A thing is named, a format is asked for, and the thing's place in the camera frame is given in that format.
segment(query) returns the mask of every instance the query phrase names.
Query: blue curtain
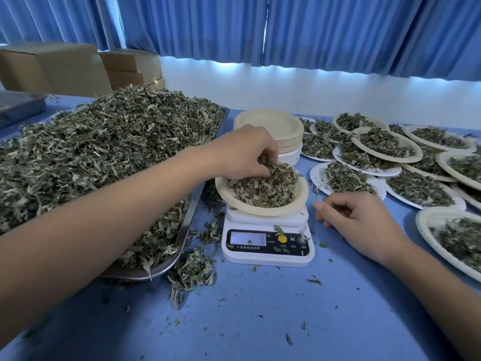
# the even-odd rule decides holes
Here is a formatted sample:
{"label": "blue curtain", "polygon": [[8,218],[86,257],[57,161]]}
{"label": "blue curtain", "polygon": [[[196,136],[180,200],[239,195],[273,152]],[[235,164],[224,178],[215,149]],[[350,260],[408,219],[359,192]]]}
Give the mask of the blue curtain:
{"label": "blue curtain", "polygon": [[269,0],[262,64],[388,74],[423,0]]}
{"label": "blue curtain", "polygon": [[481,81],[481,0],[426,0],[392,74]]}
{"label": "blue curtain", "polygon": [[120,47],[105,0],[0,0],[0,43],[24,41]]}
{"label": "blue curtain", "polygon": [[127,48],[260,66],[268,0],[118,0]]}

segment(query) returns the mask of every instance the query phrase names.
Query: blue table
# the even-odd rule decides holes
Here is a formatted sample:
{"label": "blue table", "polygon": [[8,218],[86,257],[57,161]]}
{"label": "blue table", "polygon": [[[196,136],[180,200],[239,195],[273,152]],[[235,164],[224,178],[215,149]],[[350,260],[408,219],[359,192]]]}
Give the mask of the blue table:
{"label": "blue table", "polygon": [[[47,113],[30,122],[90,100],[49,101]],[[230,128],[240,112],[230,111]],[[0,138],[16,129],[5,129]],[[301,157],[296,168],[308,176],[316,163]],[[208,245],[206,253],[216,260],[215,284],[197,287],[178,311],[168,300],[164,279],[124,288],[96,279],[13,340],[0,352],[0,361],[457,359],[398,279],[359,255],[335,230],[316,222],[315,199],[310,193],[309,226],[315,230],[314,240],[328,248],[316,246],[316,256],[307,267],[261,266],[253,272],[251,266],[221,262],[220,246]],[[415,226],[417,210],[389,195],[385,204],[413,242],[481,291],[481,284],[427,246]],[[192,226],[202,229],[207,220],[208,212],[199,207]],[[307,282],[312,275],[323,285]]]}

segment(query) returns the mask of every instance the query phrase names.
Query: beige paper plate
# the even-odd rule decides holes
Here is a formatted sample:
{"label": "beige paper plate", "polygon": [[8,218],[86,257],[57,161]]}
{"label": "beige paper plate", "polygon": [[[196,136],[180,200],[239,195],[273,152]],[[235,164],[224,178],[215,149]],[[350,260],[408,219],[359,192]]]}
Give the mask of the beige paper plate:
{"label": "beige paper plate", "polygon": [[462,188],[460,188],[457,184],[451,184],[451,188],[458,193],[466,202],[470,203],[476,209],[481,210],[481,203],[473,198],[471,195],[466,193]]}
{"label": "beige paper plate", "polygon": [[402,127],[403,132],[406,133],[406,135],[409,138],[411,138],[412,140],[414,140],[416,142],[419,142],[419,143],[422,143],[424,145],[430,146],[430,147],[437,148],[437,149],[442,150],[442,151],[457,151],[457,152],[461,151],[461,152],[470,152],[470,153],[476,151],[476,143],[471,139],[466,139],[466,138],[460,136],[459,134],[451,133],[451,132],[448,132],[448,131],[446,132],[450,136],[458,137],[458,138],[463,139],[467,144],[469,144],[469,148],[466,148],[466,149],[452,148],[452,147],[442,146],[440,144],[430,142],[430,141],[425,140],[423,138],[420,138],[417,135],[412,133],[413,131],[415,131],[416,129],[419,129],[419,128],[426,128],[426,127],[420,127],[420,126],[417,126],[417,125],[409,125],[407,127]]}
{"label": "beige paper plate", "polygon": [[[336,129],[337,129],[338,131],[340,131],[340,132],[342,132],[342,133],[345,133],[345,134],[350,134],[351,131],[349,131],[349,130],[347,130],[347,129],[344,129],[344,128],[341,128],[341,127],[339,126],[339,124],[337,124],[337,119],[339,119],[339,116],[340,116],[340,115],[335,116],[335,117],[332,119],[332,121],[331,121],[332,125],[334,125],[334,127],[336,127]],[[376,126],[378,126],[379,128],[382,128],[382,129],[385,129],[385,130],[389,130],[389,126],[388,126],[385,122],[382,122],[382,121],[380,121],[380,120],[378,120],[378,119],[369,118],[369,117],[367,117],[367,116],[366,116],[366,119],[372,121],[372,122],[373,122]]]}
{"label": "beige paper plate", "polygon": [[258,206],[249,205],[241,200],[236,199],[234,196],[234,190],[229,188],[229,181],[230,180],[225,177],[215,178],[215,188],[217,189],[220,197],[224,199],[230,206],[233,206],[238,210],[264,217],[275,217],[278,215],[294,213],[305,204],[307,197],[309,196],[309,186],[307,185],[307,181],[303,176],[300,176],[294,189],[294,200],[291,203],[278,208],[261,208]]}
{"label": "beige paper plate", "polygon": [[246,110],[234,119],[235,127],[246,124],[265,127],[274,140],[294,139],[304,134],[304,125],[295,116],[274,109]]}
{"label": "beige paper plate", "polygon": [[481,182],[474,181],[473,179],[466,177],[456,170],[454,170],[451,166],[448,165],[448,161],[452,157],[468,157],[472,156],[473,153],[466,153],[462,152],[460,150],[457,151],[446,151],[442,153],[438,153],[436,155],[436,162],[438,165],[441,166],[441,168],[446,171],[448,174],[450,174],[452,177],[456,178],[458,181],[462,182],[463,184],[467,186],[471,186],[472,188],[476,190],[481,190]]}
{"label": "beige paper plate", "polygon": [[438,255],[440,255],[458,270],[481,282],[481,273],[451,255],[442,247],[434,234],[431,232],[430,228],[441,229],[444,227],[447,220],[458,218],[469,218],[481,222],[481,217],[476,214],[439,206],[426,208],[418,212],[416,214],[416,226],[418,227],[419,233],[421,233],[424,240],[438,253]]}
{"label": "beige paper plate", "polygon": [[457,182],[457,180],[454,178],[454,177],[451,177],[451,176],[441,176],[441,175],[434,175],[432,173],[429,173],[429,172],[426,172],[426,171],[423,171],[423,170],[420,170],[418,168],[415,168],[413,166],[411,166],[410,164],[407,164],[407,163],[401,163],[401,166],[403,168],[405,168],[406,170],[409,170],[409,171],[412,171],[412,172],[415,172],[421,176],[427,176],[427,177],[431,177],[437,181],[443,181],[443,182]]}
{"label": "beige paper plate", "polygon": [[368,133],[370,130],[371,130],[370,127],[362,127],[362,128],[354,129],[352,131],[352,133],[353,133],[353,136],[351,138],[352,142],[355,145],[357,145],[360,149],[362,149],[363,151],[365,151],[365,152],[367,152],[367,153],[369,153],[373,156],[376,156],[378,158],[381,158],[385,161],[391,161],[391,162],[414,163],[414,162],[418,162],[422,159],[422,150],[417,144],[415,144],[411,139],[408,139],[408,138],[402,136],[401,134],[397,134],[397,133],[391,132],[389,130],[388,130],[388,132],[392,136],[399,139],[401,146],[410,147],[414,150],[414,156],[412,156],[412,157],[393,157],[393,156],[388,156],[386,154],[379,153],[377,151],[373,151],[372,149],[363,145],[359,141],[359,139],[357,138],[357,135]]}

